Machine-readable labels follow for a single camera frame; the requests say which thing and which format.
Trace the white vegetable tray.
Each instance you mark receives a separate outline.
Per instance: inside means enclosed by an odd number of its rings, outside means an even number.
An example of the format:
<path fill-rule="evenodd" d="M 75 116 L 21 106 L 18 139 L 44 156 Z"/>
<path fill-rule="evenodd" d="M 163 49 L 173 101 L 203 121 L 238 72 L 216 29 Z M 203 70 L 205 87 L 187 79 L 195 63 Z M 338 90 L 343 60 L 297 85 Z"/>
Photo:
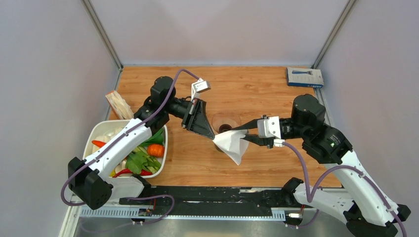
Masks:
<path fill-rule="evenodd" d="M 91 131 L 89 138 L 87 139 L 87 143 L 85 145 L 83 158 L 86 158 L 87 156 L 91 155 L 93 153 L 93 150 L 95 150 L 95 146 L 92 144 L 92 140 L 97 138 L 98 136 L 108 136 L 111 137 L 116 129 L 126 127 L 126 125 L 130 122 L 129 119 L 123 119 L 123 120 L 106 120 L 98 123 L 93 130 Z M 147 175 L 144 176 L 145 178 L 153 178 L 158 176 L 165 165 L 166 159 L 167 159 L 167 146 L 168 146 L 168 128 L 166 125 L 163 126 L 161 129 L 161 137 L 162 137 L 162 143 L 161 145 L 165 147 L 164 155 L 160 158 L 157 157 L 157 161 L 161 164 L 161 168 L 157 170 L 153 175 Z"/>

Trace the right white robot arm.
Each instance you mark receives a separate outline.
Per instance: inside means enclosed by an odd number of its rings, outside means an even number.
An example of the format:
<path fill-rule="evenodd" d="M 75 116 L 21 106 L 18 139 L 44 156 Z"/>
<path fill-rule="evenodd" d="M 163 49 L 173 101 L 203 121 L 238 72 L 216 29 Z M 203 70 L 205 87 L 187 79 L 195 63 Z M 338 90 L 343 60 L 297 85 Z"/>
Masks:
<path fill-rule="evenodd" d="M 300 138 L 306 153 L 326 168 L 311 186 L 301 159 L 304 178 L 292 178 L 283 186 L 285 205 L 314 207 L 341 221 L 356 237 L 394 237 L 398 232 L 406 236 L 403 222 L 410 209 L 384 194 L 349 140 L 325 123 L 325 114 L 326 108 L 314 96 L 304 94 L 294 99 L 289 118 L 262 116 L 238 130 L 257 129 L 257 134 L 247 134 L 244 139 L 268 148 L 288 147 L 290 139 Z"/>

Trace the smoked glass carafe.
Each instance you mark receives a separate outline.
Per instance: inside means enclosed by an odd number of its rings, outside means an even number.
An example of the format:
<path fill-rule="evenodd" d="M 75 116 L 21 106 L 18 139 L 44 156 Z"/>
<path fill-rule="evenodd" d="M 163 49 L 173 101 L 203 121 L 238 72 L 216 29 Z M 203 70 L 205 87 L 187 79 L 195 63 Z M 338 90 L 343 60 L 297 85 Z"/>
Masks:
<path fill-rule="evenodd" d="M 217 145 L 215 145 L 215 148 L 216 148 L 217 151 L 224 153 L 224 150 L 222 148 L 218 147 Z"/>

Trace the white paper coffee filter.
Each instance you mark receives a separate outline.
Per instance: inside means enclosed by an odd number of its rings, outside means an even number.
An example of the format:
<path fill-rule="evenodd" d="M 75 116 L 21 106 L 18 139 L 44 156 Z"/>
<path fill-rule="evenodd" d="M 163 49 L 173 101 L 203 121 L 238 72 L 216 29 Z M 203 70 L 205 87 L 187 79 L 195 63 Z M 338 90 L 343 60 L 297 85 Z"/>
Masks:
<path fill-rule="evenodd" d="M 249 146 L 249 141 L 244 140 L 247 130 L 229 130 L 220 133 L 212 140 L 214 144 L 227 154 L 236 165 L 240 165 L 242 157 Z"/>

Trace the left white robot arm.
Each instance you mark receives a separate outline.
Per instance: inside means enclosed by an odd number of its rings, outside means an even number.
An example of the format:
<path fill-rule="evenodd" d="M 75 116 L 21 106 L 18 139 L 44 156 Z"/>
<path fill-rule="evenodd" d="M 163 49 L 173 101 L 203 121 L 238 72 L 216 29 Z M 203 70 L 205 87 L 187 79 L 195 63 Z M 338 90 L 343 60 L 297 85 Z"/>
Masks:
<path fill-rule="evenodd" d="M 110 199 L 132 197 L 138 204 L 146 204 L 151 191 L 136 177 L 111 178 L 113 169 L 135 147 L 151 138 L 169 121 L 169 116 L 180 118 L 181 126 L 209 139 L 215 138 L 206 115 L 206 102 L 199 98 L 210 84 L 198 79 L 191 85 L 191 98 L 176 98 L 174 79 L 159 77 L 150 89 L 150 96 L 122 130 L 105 146 L 93 154 L 68 163 L 69 189 L 90 209 L 102 207 Z"/>

